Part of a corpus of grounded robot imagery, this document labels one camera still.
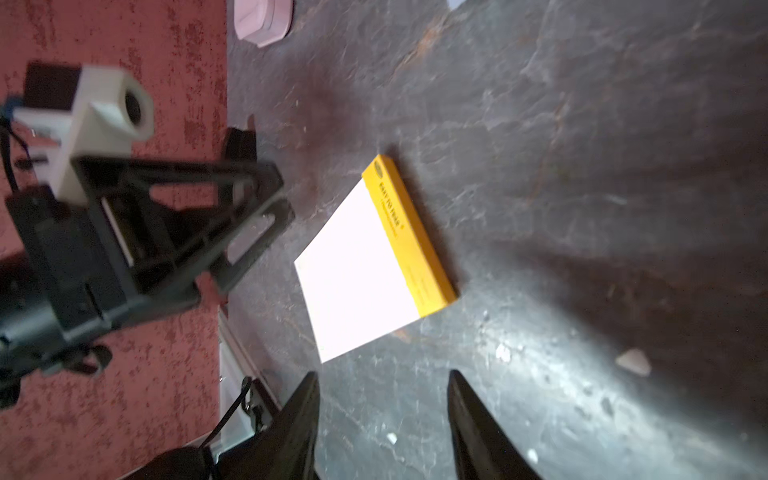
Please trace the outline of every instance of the white sticky note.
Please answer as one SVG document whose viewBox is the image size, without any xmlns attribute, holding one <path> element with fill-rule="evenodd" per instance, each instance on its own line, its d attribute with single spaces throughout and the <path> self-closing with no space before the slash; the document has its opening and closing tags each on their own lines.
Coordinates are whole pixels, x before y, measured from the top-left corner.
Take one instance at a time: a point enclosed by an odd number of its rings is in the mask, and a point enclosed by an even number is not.
<svg viewBox="0 0 768 480">
<path fill-rule="evenodd" d="M 420 318 L 362 180 L 294 265 L 321 362 Z"/>
</svg>

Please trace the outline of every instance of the black cable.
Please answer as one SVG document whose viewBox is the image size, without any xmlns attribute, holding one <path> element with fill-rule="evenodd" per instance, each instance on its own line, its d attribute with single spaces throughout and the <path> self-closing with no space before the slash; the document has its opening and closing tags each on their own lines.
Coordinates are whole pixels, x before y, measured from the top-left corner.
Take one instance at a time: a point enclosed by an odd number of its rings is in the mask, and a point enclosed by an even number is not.
<svg viewBox="0 0 768 480">
<path fill-rule="evenodd" d="M 250 392 L 250 386 L 252 383 L 253 383 L 253 379 L 251 379 L 248 376 L 245 379 L 243 379 L 243 389 L 240 390 L 240 394 L 235 399 L 230 409 L 227 410 L 227 413 L 225 413 L 224 416 L 221 417 L 221 420 L 219 421 L 219 424 L 216 425 L 216 428 L 214 428 L 214 430 L 210 433 L 210 435 L 208 435 L 208 437 L 205 440 L 203 440 L 203 443 L 200 444 L 201 449 L 206 445 L 208 445 L 208 443 L 210 443 L 210 441 L 213 440 L 216 437 L 216 435 L 219 434 L 219 432 L 221 432 L 221 429 L 224 428 L 224 425 L 227 423 L 230 417 L 234 415 L 234 413 L 237 411 L 237 407 L 240 406 L 241 402 L 245 399 L 245 396 L 248 394 L 248 392 Z"/>
<path fill-rule="evenodd" d="M 7 118 L 0 118 L 0 155 L 2 155 L 2 167 L 5 170 L 5 177 L 8 178 L 8 184 L 11 185 L 11 192 L 18 192 L 16 176 L 13 174 L 11 165 L 11 121 Z"/>
<path fill-rule="evenodd" d="M 16 182 L 16 175 L 13 173 L 13 165 L 11 163 L 11 139 L 22 147 L 24 153 L 27 154 L 27 160 L 31 163 L 32 157 L 29 156 L 29 146 L 21 137 L 19 137 L 11 127 L 11 121 L 5 117 L 0 117 L 0 155 L 2 155 L 2 166 L 5 170 L 5 176 L 8 178 L 8 184 L 11 186 L 11 192 L 18 192 L 18 183 Z"/>
</svg>

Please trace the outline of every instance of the white debris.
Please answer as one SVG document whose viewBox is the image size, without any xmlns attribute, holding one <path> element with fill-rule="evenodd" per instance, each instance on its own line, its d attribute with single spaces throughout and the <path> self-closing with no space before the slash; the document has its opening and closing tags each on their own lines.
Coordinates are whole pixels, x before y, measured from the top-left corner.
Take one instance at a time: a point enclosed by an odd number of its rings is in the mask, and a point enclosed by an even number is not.
<svg viewBox="0 0 768 480">
<path fill-rule="evenodd" d="M 532 464 L 538 464 L 538 453 L 536 453 L 534 449 L 528 449 L 525 456 L 528 457 L 528 460 L 530 460 Z"/>
<path fill-rule="evenodd" d="M 509 351 L 506 345 L 499 343 L 496 349 L 496 358 L 504 363 L 509 363 L 512 360 L 512 352 Z"/>
<path fill-rule="evenodd" d="M 616 365 L 626 369 L 635 375 L 649 376 L 650 361 L 645 352 L 640 349 L 629 349 L 616 357 Z"/>
<path fill-rule="evenodd" d="M 627 201 L 626 198 L 619 197 L 618 195 L 608 194 L 608 195 L 605 196 L 605 200 L 608 200 L 612 204 L 621 205 L 621 206 L 629 204 L 629 202 Z"/>
<path fill-rule="evenodd" d="M 459 5 L 466 2 L 466 0 L 448 0 L 448 8 L 456 10 Z"/>
</svg>

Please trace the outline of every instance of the pink box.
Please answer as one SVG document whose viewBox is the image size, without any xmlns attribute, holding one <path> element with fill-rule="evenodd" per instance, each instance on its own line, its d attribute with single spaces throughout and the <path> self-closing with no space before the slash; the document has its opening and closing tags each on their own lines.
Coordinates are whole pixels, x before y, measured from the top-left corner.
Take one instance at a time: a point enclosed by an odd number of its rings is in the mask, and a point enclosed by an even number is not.
<svg viewBox="0 0 768 480">
<path fill-rule="evenodd" d="M 235 0 L 235 33 L 240 40 L 266 47 L 288 33 L 293 0 Z"/>
</svg>

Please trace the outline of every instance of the dark stone floor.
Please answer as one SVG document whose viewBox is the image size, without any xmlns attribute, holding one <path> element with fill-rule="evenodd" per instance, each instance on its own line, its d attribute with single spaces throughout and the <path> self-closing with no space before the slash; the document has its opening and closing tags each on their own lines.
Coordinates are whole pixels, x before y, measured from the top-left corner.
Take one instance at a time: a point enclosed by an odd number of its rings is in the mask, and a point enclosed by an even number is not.
<svg viewBox="0 0 768 480">
<path fill-rule="evenodd" d="M 297 213 L 232 327 L 281 399 L 319 371 L 323 478 L 453 477 L 450 369 L 545 478 L 765 475 L 767 25 L 755 0 L 296 0 L 263 50 L 230 25 L 228 120 Z M 461 297 L 320 365 L 293 261 L 379 152 Z"/>
</svg>

